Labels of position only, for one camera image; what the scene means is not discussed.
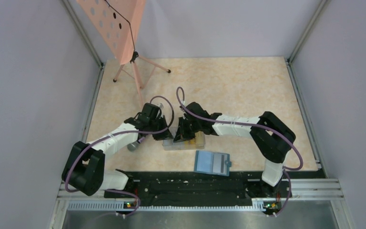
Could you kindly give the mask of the blue leather card holder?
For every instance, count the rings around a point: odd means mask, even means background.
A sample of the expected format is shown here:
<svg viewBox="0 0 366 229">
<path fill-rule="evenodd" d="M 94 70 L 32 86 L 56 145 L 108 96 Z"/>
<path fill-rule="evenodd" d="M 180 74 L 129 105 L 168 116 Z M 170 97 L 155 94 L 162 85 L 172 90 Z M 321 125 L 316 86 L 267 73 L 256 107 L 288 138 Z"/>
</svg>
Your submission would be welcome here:
<svg viewBox="0 0 366 229">
<path fill-rule="evenodd" d="M 228 177 L 232 162 L 227 153 L 197 150 L 193 171 L 195 173 Z"/>
</svg>

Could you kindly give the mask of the clear plastic card box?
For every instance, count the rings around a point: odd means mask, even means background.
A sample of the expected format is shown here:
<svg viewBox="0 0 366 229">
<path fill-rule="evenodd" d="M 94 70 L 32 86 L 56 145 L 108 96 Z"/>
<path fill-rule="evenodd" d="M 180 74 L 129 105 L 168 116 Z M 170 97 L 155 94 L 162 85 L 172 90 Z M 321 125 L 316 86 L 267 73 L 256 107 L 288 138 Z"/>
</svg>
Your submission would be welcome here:
<svg viewBox="0 0 366 229">
<path fill-rule="evenodd" d="M 173 140 L 170 139 L 170 140 L 163 140 L 162 146 L 165 151 L 189 150 L 185 145 L 185 143 L 186 141 L 174 143 Z"/>
</svg>

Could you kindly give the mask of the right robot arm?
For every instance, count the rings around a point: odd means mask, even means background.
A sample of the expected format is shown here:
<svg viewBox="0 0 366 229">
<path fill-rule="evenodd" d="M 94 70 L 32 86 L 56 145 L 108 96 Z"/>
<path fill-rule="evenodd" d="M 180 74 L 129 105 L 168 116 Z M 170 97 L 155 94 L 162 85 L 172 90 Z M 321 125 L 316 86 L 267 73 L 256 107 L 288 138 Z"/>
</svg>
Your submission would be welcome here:
<svg viewBox="0 0 366 229">
<path fill-rule="evenodd" d="M 182 131 L 175 141 L 189 140 L 195 133 L 205 135 L 237 136 L 252 139 L 265 157 L 260 190 L 267 196 L 274 196 L 280 189 L 279 182 L 284 173 L 284 162 L 294 146 L 296 135 L 274 113 L 265 111 L 257 117 L 233 117 L 222 113 L 209 114 L 199 103 L 180 103 L 184 115 L 178 129 Z"/>
</svg>

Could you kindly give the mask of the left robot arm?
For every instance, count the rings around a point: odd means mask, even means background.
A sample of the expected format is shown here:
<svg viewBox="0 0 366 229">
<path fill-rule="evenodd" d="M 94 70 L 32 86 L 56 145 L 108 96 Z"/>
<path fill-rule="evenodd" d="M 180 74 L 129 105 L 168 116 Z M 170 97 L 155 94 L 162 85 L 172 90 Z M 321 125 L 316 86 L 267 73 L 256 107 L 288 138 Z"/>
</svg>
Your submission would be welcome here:
<svg viewBox="0 0 366 229">
<path fill-rule="evenodd" d="M 92 196 L 99 190 L 113 189 L 122 197 L 133 193 L 134 185 L 120 171 L 105 169 L 105 162 L 122 148 L 152 135 L 154 140 L 172 138 L 162 108 L 145 103 L 135 117 L 126 119 L 119 127 L 101 138 L 76 142 L 70 151 L 61 178 L 67 192 L 82 192 Z"/>
</svg>

